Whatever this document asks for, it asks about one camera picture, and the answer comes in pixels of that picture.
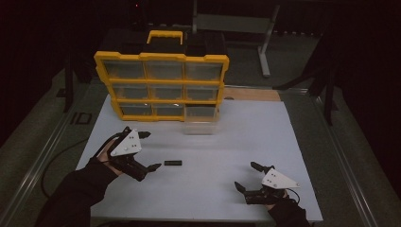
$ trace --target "black sleeve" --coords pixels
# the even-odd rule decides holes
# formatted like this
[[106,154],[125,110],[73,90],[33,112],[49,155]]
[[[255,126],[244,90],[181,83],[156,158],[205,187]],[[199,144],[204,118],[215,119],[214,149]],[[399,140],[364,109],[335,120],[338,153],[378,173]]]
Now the black sleeve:
[[306,220],[305,209],[298,206],[294,200],[277,202],[269,214],[275,220],[277,227],[310,227]]
[[104,198],[107,186],[117,175],[92,158],[85,168],[69,173],[44,205],[37,227],[64,226],[74,221],[74,226],[90,226],[90,208]]

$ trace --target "white table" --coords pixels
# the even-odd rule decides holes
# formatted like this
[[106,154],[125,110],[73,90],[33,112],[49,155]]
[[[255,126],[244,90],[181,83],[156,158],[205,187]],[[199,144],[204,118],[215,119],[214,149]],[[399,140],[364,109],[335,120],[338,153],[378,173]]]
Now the white table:
[[165,160],[183,160],[182,166],[161,166],[142,182],[128,175],[113,181],[105,199],[93,206],[92,216],[181,221],[271,221],[262,205],[247,205],[236,191],[237,181],[248,190],[261,188],[263,173],[251,168],[255,161],[274,165],[300,184],[309,221],[323,220],[301,151],[283,102],[224,100],[213,135],[185,135],[183,122],[121,121],[108,96],[78,168],[110,136],[126,126],[149,131],[141,140],[135,160],[144,166]]

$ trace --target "dark wall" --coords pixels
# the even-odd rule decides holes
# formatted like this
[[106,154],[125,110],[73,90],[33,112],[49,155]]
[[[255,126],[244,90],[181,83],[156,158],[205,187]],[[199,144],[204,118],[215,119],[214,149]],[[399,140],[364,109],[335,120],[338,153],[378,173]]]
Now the dark wall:
[[81,82],[110,27],[130,25],[128,0],[1,0],[0,146],[51,87],[66,53]]
[[325,61],[339,67],[336,84],[401,197],[400,9],[391,0],[344,8],[321,37],[305,70]]

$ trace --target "small black object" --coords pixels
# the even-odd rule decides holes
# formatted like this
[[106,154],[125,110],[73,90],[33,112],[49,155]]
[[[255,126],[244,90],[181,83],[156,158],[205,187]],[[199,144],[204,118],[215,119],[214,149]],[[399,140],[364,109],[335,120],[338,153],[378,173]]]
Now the small black object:
[[174,160],[174,161],[165,161],[165,166],[182,166],[183,161],[181,160]]

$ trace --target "clear plastic drawer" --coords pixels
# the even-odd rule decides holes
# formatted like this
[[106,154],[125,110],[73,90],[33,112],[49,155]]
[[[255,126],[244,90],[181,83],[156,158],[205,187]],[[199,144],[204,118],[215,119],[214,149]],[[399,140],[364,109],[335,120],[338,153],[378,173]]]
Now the clear plastic drawer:
[[218,86],[185,85],[185,99],[188,100],[216,100]]
[[144,83],[115,83],[112,87],[117,98],[148,98],[148,87]]
[[145,61],[149,79],[182,79],[183,64],[179,61]]
[[185,105],[184,127],[185,134],[213,134],[218,121],[216,105]]
[[220,80],[222,63],[187,62],[185,76],[192,80]]
[[149,88],[154,99],[183,99],[182,85],[151,84]]
[[147,103],[120,103],[123,115],[152,115],[150,104]]
[[144,79],[144,66],[141,61],[103,60],[107,74],[112,78]]
[[152,104],[153,111],[158,116],[182,116],[183,104]]

